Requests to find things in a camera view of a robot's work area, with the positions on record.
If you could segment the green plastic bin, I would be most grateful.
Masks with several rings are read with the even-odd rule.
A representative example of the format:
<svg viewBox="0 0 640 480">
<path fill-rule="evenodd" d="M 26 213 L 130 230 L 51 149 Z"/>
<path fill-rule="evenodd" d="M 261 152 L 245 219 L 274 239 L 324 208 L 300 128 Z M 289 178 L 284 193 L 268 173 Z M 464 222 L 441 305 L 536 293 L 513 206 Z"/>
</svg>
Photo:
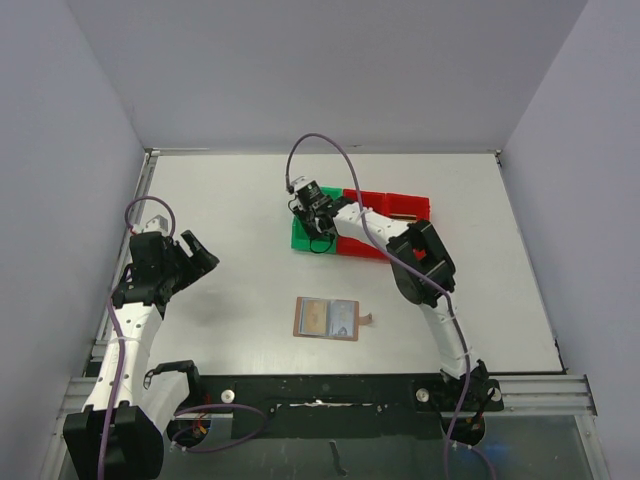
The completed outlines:
<svg viewBox="0 0 640 480">
<path fill-rule="evenodd" d="M 320 186 L 322 191 L 331 197 L 343 195 L 344 189 L 339 187 Z M 293 205 L 293 198 L 288 202 L 287 207 Z M 318 235 L 307 235 L 302 229 L 300 223 L 293 215 L 291 248 L 298 251 L 309 252 L 312 254 L 336 254 L 338 235 L 335 237 L 318 237 Z"/>
</svg>

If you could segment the red double plastic bin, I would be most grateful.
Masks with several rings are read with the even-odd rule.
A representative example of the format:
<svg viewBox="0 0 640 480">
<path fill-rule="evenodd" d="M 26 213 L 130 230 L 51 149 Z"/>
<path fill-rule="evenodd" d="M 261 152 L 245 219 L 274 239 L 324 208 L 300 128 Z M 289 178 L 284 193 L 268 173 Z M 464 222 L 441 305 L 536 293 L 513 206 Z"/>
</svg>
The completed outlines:
<svg viewBox="0 0 640 480">
<path fill-rule="evenodd" d="M 361 194 L 364 206 L 372 208 L 381 215 L 389 217 L 394 213 L 411 214 L 417 216 L 418 220 L 431 219 L 430 199 L 427 197 L 374 191 L 362 191 Z M 386 260 L 386 257 L 375 247 L 346 237 L 337 239 L 336 253 L 342 256 Z"/>
</svg>

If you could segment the tan leather card holder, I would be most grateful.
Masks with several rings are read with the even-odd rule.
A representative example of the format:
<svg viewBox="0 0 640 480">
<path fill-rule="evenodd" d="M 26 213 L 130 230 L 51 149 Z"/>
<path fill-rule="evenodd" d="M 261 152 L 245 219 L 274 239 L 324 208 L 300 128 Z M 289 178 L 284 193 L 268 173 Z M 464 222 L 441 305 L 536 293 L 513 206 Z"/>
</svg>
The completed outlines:
<svg viewBox="0 0 640 480">
<path fill-rule="evenodd" d="M 372 314 L 362 315 L 358 301 L 298 297 L 292 334 L 294 337 L 355 342 L 360 328 L 372 323 Z"/>
</svg>

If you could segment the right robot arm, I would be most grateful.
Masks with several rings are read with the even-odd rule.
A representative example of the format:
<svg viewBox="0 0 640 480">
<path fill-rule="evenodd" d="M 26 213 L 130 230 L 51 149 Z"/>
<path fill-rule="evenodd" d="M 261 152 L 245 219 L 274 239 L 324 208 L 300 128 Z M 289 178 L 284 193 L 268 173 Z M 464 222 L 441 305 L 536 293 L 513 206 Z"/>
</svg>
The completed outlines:
<svg viewBox="0 0 640 480">
<path fill-rule="evenodd" d="M 325 194 L 305 176 L 286 181 L 290 210 L 312 239 L 327 236 L 367 244 L 391 264 L 401 295 L 423 312 L 436 342 L 448 402 L 459 409 L 474 402 L 498 402 L 501 392 L 489 384 L 486 367 L 466 340 L 453 293 L 455 264 L 431 222 L 407 223 L 381 215 L 355 199 Z"/>
</svg>

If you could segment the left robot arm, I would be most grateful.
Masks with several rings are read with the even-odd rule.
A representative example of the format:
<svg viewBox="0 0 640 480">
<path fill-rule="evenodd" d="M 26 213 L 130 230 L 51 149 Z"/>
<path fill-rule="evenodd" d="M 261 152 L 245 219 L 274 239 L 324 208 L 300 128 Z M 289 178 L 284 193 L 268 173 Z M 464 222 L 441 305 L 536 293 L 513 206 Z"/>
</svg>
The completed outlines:
<svg viewBox="0 0 640 480">
<path fill-rule="evenodd" d="M 179 240 L 160 231 L 136 234 L 129 251 L 107 305 L 112 333 L 96 383 L 63 426 L 81 479 L 157 478 L 174 412 L 195 409 L 204 396 L 193 361 L 148 361 L 171 298 L 214 270 L 218 258 L 189 230 Z"/>
</svg>

